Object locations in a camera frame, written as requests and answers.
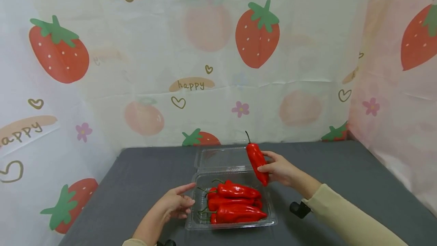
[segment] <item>beige sleeve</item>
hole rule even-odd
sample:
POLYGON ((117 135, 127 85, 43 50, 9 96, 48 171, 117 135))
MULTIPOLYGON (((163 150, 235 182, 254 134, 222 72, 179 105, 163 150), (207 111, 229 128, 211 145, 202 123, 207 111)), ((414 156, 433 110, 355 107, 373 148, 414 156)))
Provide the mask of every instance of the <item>beige sleeve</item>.
POLYGON ((302 200, 316 217, 351 246, 405 246, 397 235, 323 184, 310 199, 302 200))
POLYGON ((147 244, 141 240, 136 240, 135 238, 131 238, 130 240, 126 240, 122 246, 147 246, 147 244))

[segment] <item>red chili pepper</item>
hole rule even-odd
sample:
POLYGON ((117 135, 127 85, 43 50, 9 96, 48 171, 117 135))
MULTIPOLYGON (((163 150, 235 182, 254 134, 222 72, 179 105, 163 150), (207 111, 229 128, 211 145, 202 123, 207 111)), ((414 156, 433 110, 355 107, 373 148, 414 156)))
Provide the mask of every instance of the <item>red chili pepper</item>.
POLYGON ((217 211, 219 206, 221 205, 231 205, 231 204, 244 204, 244 205, 254 205, 254 199, 245 199, 245 198, 222 198, 217 197, 208 201, 208 209, 211 212, 217 211))
POLYGON ((211 218, 210 218, 210 223, 211 224, 217 224, 217 215, 216 214, 211 214, 211 218))
POLYGON ((233 184, 233 182, 231 182, 230 180, 226 180, 225 182, 223 182, 222 180, 219 180, 219 179, 215 179, 215 180, 213 180, 212 183, 215 182, 215 181, 218 181, 219 183, 224 183, 225 185, 231 185, 231 184, 233 184))
POLYGON ((248 138, 248 144, 246 146, 248 159, 252 164, 252 168, 253 171, 255 171, 256 177, 264 186, 267 186, 269 183, 269 174, 261 173, 260 171, 258 171, 259 166, 263 166, 267 164, 266 159, 264 158, 264 155, 259 149, 259 146, 256 143, 250 142, 250 138, 248 137, 247 131, 245 131, 245 133, 247 134, 247 138, 248 138))
POLYGON ((263 208, 263 202, 260 199, 256 199, 253 201, 253 206, 258 207, 259 209, 263 208))
POLYGON ((209 200, 213 199, 213 198, 216 198, 216 197, 219 197, 219 195, 217 194, 217 188, 216 187, 211 188, 209 191, 205 191, 204 189, 202 189, 200 187, 198 187, 197 189, 206 192, 205 197, 208 197, 209 200))
MULTIPOLYGON (((248 198, 258 199, 261 198, 261 193, 253 188, 239 185, 239 184, 219 184, 217 191, 219 197, 224 198, 248 198)), ((213 194, 214 191, 209 191, 207 194, 213 194)))
POLYGON ((222 205, 216 212, 207 213, 216 214, 217 223, 252 222, 267 217, 260 209, 242 204, 222 205))

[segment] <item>black clamp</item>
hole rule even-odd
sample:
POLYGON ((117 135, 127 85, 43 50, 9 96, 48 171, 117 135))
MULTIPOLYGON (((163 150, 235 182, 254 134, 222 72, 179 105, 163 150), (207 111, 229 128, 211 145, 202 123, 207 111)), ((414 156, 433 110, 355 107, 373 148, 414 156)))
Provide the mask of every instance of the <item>black clamp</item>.
POLYGON ((311 209, 303 202, 298 204, 297 202, 293 201, 290 204, 290 212, 292 212, 297 217, 302 219, 302 218, 306 217, 311 212, 311 209))
POLYGON ((165 241, 164 244, 162 244, 161 242, 158 241, 156 246, 176 246, 176 242, 173 240, 167 240, 167 241, 165 241))

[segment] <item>left hand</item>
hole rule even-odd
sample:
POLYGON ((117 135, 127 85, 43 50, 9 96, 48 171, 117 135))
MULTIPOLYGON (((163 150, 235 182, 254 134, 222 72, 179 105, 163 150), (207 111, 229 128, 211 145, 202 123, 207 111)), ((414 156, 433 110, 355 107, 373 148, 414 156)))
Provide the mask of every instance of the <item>left hand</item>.
POLYGON ((184 193, 195 186, 195 183, 190 183, 170 189, 158 200, 153 209, 158 209, 162 213, 165 223, 171 218, 187 218, 195 201, 189 196, 184 196, 184 193))

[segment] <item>strawberry print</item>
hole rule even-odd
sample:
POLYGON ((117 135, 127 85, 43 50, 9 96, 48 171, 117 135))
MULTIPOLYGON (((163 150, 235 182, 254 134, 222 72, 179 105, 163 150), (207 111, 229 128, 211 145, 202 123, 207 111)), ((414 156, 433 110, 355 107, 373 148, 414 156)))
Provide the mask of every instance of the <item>strawberry print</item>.
POLYGON ((279 19, 269 11, 270 0, 264 7, 250 2, 238 20, 235 41, 243 62, 260 68, 273 54, 279 42, 279 19))
POLYGON ((58 82, 70 84, 86 74, 90 57, 79 36, 61 27, 57 16, 52 19, 52 23, 30 19, 35 26, 29 32, 29 41, 46 73, 58 82))
POLYGON ((322 137, 323 142, 332 142, 337 140, 346 140, 347 135, 347 122, 345 122, 341 127, 334 128, 330 126, 330 132, 322 137))
POLYGON ((402 38, 401 61, 404 71, 427 62, 437 54, 437 0, 418 13, 402 38))
POLYGON ((97 189, 95 179, 83 179, 68 187, 64 185, 58 203, 41 211, 41 214, 51 214, 49 227, 60 234, 66 234, 83 207, 97 189))
POLYGON ((213 134, 208 132, 201 131, 200 128, 197 128, 190 135, 185 132, 182 132, 185 136, 184 142, 182 142, 182 146, 190 146, 190 145, 221 145, 219 139, 217 139, 213 134))

